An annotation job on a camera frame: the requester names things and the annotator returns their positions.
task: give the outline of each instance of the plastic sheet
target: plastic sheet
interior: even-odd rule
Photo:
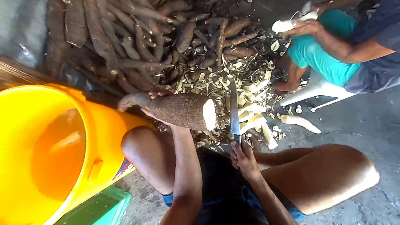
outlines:
[[[0,0],[0,55],[44,73],[48,0]],[[63,81],[84,91],[101,90],[72,67]]]

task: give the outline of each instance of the yellow bucket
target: yellow bucket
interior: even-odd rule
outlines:
[[[150,122],[49,84],[0,92],[0,224],[52,225],[132,171],[123,135]]]

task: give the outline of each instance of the chair leg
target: chair leg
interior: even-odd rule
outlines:
[[[335,103],[335,102],[341,101],[341,100],[343,100],[343,99],[349,98],[349,97],[354,96],[354,95],[355,95],[355,94],[349,95],[349,96],[346,96],[346,97],[342,97],[342,98],[337,98],[337,99],[335,99],[335,100],[332,100],[332,101],[327,102],[327,103],[325,103],[325,104],[322,104],[322,105],[320,105],[320,106],[314,107],[314,108],[310,109],[310,111],[314,113],[315,110],[317,110],[317,109],[319,109],[319,108],[322,108],[322,107],[324,107],[324,106],[333,104],[333,103]]]
[[[281,106],[287,106],[289,104],[299,102],[304,99],[312,98],[321,94],[322,91],[320,85],[309,84],[304,88],[295,91],[293,94],[283,98],[281,101],[279,101],[279,104]]]

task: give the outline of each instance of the blue shorts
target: blue shorts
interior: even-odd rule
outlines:
[[[230,159],[206,148],[198,149],[197,154],[203,176],[203,208],[218,204],[224,199],[236,198],[248,203],[257,214],[265,217],[260,201],[250,184],[240,174],[240,171],[232,167]],[[270,187],[296,221],[306,217],[275,186],[270,184]],[[165,204],[171,207],[174,194],[163,195],[163,199]]]
[[[348,40],[357,26],[351,17],[340,10],[324,12],[318,21],[331,33]],[[330,56],[311,35],[292,37],[288,54],[300,68],[311,66],[330,83],[344,87],[357,72],[360,63],[344,63]]]

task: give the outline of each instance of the white plastic chair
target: white plastic chair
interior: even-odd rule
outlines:
[[[283,98],[279,102],[279,104],[281,106],[287,106],[289,104],[319,95],[336,97],[337,99],[310,109],[312,112],[315,112],[315,110],[319,108],[341,101],[356,94],[350,93],[346,91],[344,88],[329,83],[321,74],[319,74],[315,70],[311,70],[310,81],[307,84],[307,86]]]

